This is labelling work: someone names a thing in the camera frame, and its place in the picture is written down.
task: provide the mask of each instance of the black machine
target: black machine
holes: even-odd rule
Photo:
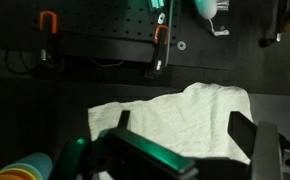
[[[251,159],[251,163],[228,158],[180,156],[129,130],[129,111],[123,111],[116,128],[89,138],[68,141],[51,179],[90,180],[107,171],[113,179],[175,180],[290,180],[290,141],[277,127],[260,122],[258,127],[239,112],[232,112],[228,134]]]

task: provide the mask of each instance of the white towel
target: white towel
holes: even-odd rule
[[[116,127],[122,110],[130,110],[130,130],[187,157],[229,157],[249,163],[227,133],[231,111],[252,120],[248,94],[237,87],[195,83],[184,92],[150,101],[108,103],[89,109],[92,140]],[[101,179],[108,176],[101,173]]]

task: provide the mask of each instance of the dark background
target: dark background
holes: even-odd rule
[[[249,93],[290,95],[290,33],[284,34],[280,43],[259,48],[258,39],[272,27],[273,18],[258,13],[258,8],[264,10],[271,6],[250,6],[246,9],[247,16],[239,17],[246,21],[242,24],[244,28],[240,31],[235,52],[238,54],[237,64],[231,70],[168,66],[161,77],[146,79],[142,74],[144,63],[123,62],[117,67],[100,67],[88,58],[67,57],[64,72],[39,69],[33,74],[15,75],[7,71],[5,51],[0,50],[0,168],[36,151],[55,158],[68,138],[89,136],[87,108],[91,105],[147,100],[179,92],[195,82],[238,86]],[[34,67],[37,55],[23,54],[28,65]],[[97,62],[111,64],[120,61],[98,59]],[[25,70],[18,52],[10,53],[9,63],[15,70]],[[163,88],[136,88],[132,91],[127,86],[100,84]],[[282,117],[282,121],[274,122],[288,121],[290,125],[290,97],[284,96],[284,101],[278,96],[269,97],[251,99],[255,120]],[[279,127],[284,133],[290,133],[290,126],[280,124]]]

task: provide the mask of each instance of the pegboard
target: pegboard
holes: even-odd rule
[[[58,30],[134,41],[153,42],[160,12],[150,12],[148,0],[32,0],[31,24],[38,28],[41,11],[58,16]],[[179,32],[181,0],[173,10],[171,43]],[[162,11],[168,18],[168,7]]]

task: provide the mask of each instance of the cable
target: cable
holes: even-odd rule
[[[172,29],[172,21],[173,21],[173,8],[174,8],[174,0],[170,0],[165,67],[168,65],[168,61],[169,61],[169,49],[170,49],[170,44],[171,44],[171,42],[170,42],[171,41],[171,29]]]
[[[119,66],[119,65],[122,65],[124,61],[121,61],[117,64],[108,64],[108,65],[105,65],[105,64],[100,64],[98,63],[97,61],[95,61],[93,58],[89,58],[91,61],[93,61],[95,64],[97,64],[98,66],[101,66],[101,67],[114,67],[114,66]]]
[[[227,35],[229,35],[229,31],[228,31],[228,30],[224,30],[224,31],[215,31],[215,30],[214,30],[214,25],[213,25],[212,19],[208,19],[208,21],[209,21],[210,24],[211,24],[212,33],[213,33],[215,36],[227,36]]]
[[[7,50],[6,52],[5,52],[5,57],[4,57],[4,62],[5,62],[5,66],[6,66],[6,69],[9,71],[9,72],[11,72],[11,73],[13,73],[13,74],[18,74],[18,75],[24,75],[24,74],[30,74],[30,73],[33,73],[33,71],[37,68],[37,66],[35,67],[35,68],[33,68],[33,69],[29,69],[29,67],[26,65],[26,63],[25,63],[25,61],[24,61],[24,59],[23,59],[23,54],[22,54],[22,52],[19,52],[19,59],[21,60],[21,62],[22,62],[22,64],[23,64],[23,66],[24,66],[24,68],[26,69],[26,71],[23,71],[23,72],[18,72],[18,71],[15,71],[15,70],[13,70],[10,66],[9,66],[9,63],[8,63],[8,61],[9,61],[9,50]]]

